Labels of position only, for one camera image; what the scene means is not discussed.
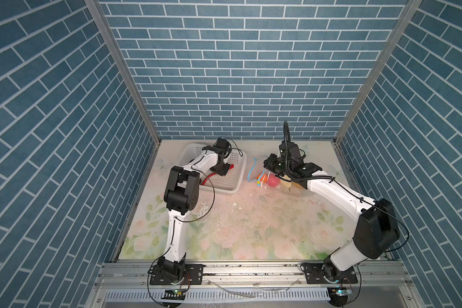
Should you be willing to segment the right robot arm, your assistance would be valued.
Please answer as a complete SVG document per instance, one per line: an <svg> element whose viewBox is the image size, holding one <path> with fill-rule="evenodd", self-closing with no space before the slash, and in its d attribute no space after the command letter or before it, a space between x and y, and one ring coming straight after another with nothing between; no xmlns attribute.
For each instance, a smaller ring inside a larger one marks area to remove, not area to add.
<svg viewBox="0 0 462 308"><path fill-rule="evenodd" d="M390 201L364 196L304 159L298 145L285 140L279 146L279 154L271 154L264 161L264 168L281 180L326 198L356 223L353 238L324 260L325 278L337 281L354 265L387 252L400 238L399 222Z"/></svg>

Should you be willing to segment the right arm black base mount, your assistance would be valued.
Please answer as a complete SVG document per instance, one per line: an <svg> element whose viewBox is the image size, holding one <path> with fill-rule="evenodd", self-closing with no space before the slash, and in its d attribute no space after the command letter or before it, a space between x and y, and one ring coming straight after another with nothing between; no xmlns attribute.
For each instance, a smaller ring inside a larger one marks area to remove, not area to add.
<svg viewBox="0 0 462 308"><path fill-rule="evenodd" d="M358 283L358 276L353 267L339 272L335 268L326 267L324 263L301 263L300 271L304 274L307 284L340 284L347 282Z"/></svg>

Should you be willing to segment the clear zip bag blue zipper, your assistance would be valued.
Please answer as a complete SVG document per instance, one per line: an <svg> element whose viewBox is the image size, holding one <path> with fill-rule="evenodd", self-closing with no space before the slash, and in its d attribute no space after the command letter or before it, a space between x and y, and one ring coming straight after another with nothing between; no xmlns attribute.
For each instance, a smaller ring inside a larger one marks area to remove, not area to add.
<svg viewBox="0 0 462 308"><path fill-rule="evenodd" d="M286 193L286 194L289 194L289 195L302 195L304 193L303 190L307 189L308 180L310 180L313 177L315 172L321 171L322 169L320 167L318 167L317 165L313 164L313 163L306 163L305 162L304 170L305 170L304 174L308 175L308 177L304 178L304 179L291 179L288 176L280 177L280 176L276 175L276 177L278 177L281 180L292 182L291 191L290 192L283 192L281 190L281 184L279 184L277 187L270 187L270 186L268 186L267 183L262 185L262 186L259 186L257 184L257 177L262 172L265 172L268 175L268 177L270 175L274 175L274 174L264 168L264 161L261 161L259 159L254 159L254 162L253 162L248 174L246 175L246 180L248 182L253 183L255 186L258 186L259 188L276 190L276 191L280 191L282 193Z"/></svg>

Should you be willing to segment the orange toy tangerine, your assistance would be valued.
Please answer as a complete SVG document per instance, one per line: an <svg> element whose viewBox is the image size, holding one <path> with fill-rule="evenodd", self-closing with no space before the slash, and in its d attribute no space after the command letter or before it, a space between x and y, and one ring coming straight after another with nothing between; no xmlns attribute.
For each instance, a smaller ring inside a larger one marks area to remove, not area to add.
<svg viewBox="0 0 462 308"><path fill-rule="evenodd" d="M258 177L257 177L257 184L259 186L262 186L268 182L268 175L265 172L262 172Z"/></svg>

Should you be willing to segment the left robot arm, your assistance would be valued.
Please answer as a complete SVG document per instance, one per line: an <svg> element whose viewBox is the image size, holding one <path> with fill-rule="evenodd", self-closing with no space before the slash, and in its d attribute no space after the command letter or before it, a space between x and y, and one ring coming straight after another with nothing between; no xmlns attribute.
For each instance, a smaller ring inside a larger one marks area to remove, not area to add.
<svg viewBox="0 0 462 308"><path fill-rule="evenodd" d="M164 191L164 201L168 209L168 240L165 253L157 261L161 270L180 280L185 270L186 246L185 233L191 211L196 207L201 177L209 182L208 171L225 176L230 164L228 158L232 152L231 144L225 138L218 138L211 146L204 146L197 158L184 166L174 166L169 172L168 183Z"/></svg>

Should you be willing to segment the pink toy fruit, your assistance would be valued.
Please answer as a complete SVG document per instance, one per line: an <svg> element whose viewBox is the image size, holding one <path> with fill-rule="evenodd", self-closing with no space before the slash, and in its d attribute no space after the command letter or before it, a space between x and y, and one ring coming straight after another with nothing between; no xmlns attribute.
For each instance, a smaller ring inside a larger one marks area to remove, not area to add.
<svg viewBox="0 0 462 308"><path fill-rule="evenodd" d="M268 186L277 187L280 183L281 183L281 179L279 179L275 175L270 175L268 177L268 182L267 182Z"/></svg>

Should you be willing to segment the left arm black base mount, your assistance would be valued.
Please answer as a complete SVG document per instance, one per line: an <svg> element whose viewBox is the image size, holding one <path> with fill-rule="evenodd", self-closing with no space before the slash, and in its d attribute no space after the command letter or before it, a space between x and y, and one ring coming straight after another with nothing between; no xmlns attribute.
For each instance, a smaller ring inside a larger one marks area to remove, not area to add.
<svg viewBox="0 0 462 308"><path fill-rule="evenodd" d="M169 286L171 284L201 285L204 274L203 264L186 264L185 266L160 266L151 269L149 284L152 286Z"/></svg>

